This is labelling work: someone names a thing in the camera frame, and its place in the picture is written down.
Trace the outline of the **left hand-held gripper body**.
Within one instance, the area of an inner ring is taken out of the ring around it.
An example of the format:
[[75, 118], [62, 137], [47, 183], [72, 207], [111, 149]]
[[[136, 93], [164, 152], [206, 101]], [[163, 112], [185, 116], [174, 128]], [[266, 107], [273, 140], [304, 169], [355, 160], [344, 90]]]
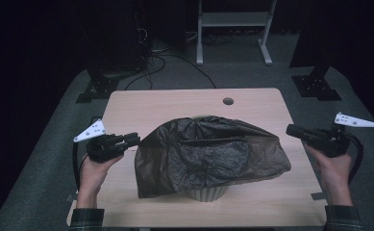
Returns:
[[124, 137], [108, 135], [101, 119], [91, 123], [87, 129], [73, 138], [74, 143], [87, 141], [87, 154], [96, 163], [106, 163], [124, 153]]

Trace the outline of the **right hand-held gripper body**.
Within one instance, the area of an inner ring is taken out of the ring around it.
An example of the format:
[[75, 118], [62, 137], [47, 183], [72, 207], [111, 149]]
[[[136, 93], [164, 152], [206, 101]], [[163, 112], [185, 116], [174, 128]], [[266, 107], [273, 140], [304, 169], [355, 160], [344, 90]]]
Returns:
[[374, 121], [337, 113], [330, 130], [311, 129], [305, 132], [305, 143], [329, 158], [338, 157], [347, 152], [352, 143], [359, 155], [363, 153], [363, 145], [359, 139], [345, 131], [346, 127], [374, 128]]

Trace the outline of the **black plastic garbage bag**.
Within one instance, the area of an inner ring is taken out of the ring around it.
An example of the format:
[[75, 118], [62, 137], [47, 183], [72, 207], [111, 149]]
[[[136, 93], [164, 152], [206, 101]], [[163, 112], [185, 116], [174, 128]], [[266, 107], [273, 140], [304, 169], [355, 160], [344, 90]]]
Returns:
[[167, 121], [135, 156], [140, 198], [269, 180], [290, 170], [278, 136], [213, 115]]

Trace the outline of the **green plastic trash bin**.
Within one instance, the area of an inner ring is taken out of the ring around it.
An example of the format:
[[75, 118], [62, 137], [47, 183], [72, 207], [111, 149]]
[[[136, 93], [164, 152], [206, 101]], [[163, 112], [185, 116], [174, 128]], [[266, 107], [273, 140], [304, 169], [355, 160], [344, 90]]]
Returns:
[[210, 187], [201, 190], [193, 190], [187, 192], [187, 195], [199, 202], [213, 202], [224, 195], [227, 191], [227, 186]]

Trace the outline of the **person's right hand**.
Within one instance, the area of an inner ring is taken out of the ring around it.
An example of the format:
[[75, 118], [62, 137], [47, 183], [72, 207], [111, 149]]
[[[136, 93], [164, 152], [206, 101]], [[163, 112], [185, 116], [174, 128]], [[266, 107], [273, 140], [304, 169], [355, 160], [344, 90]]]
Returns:
[[321, 151], [305, 145], [306, 151], [314, 158], [314, 165], [321, 173], [323, 187], [329, 191], [344, 192], [349, 188], [348, 179], [352, 159], [348, 154], [343, 154], [338, 157], [329, 158]]

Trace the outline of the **black stand base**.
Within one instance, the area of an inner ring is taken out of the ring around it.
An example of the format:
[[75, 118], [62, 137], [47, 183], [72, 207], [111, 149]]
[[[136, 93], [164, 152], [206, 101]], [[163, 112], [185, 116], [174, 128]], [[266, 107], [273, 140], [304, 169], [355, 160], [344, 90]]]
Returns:
[[109, 99], [116, 91], [119, 81], [106, 77], [99, 69], [91, 68], [87, 71], [90, 81], [83, 93], [76, 99], [77, 103], [90, 103], [93, 99]]
[[316, 65], [308, 75], [292, 75], [291, 79], [302, 97], [319, 101], [339, 101], [340, 96], [325, 80], [328, 65]]

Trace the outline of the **dark equipment rack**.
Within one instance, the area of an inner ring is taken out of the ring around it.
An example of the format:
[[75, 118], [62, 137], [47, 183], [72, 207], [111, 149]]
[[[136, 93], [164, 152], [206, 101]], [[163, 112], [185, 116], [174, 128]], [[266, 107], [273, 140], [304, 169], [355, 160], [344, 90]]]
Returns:
[[107, 58], [117, 67], [138, 70], [146, 65], [141, 45], [135, 0], [92, 0], [100, 21], [102, 44]]

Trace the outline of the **white metal stand frame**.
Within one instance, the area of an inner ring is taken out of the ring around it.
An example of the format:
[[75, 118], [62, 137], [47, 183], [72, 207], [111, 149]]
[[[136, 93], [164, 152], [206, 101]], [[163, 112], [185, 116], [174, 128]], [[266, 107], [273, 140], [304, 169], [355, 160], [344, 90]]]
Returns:
[[273, 65], [266, 43], [277, 2], [278, 0], [271, 0], [271, 4], [267, 12], [206, 13], [203, 11], [203, 0], [198, 0], [196, 63], [198, 65], [202, 65], [204, 63], [202, 42], [202, 30], [204, 28], [263, 27], [262, 38], [258, 39], [259, 48], [261, 49], [264, 63], [266, 65]]

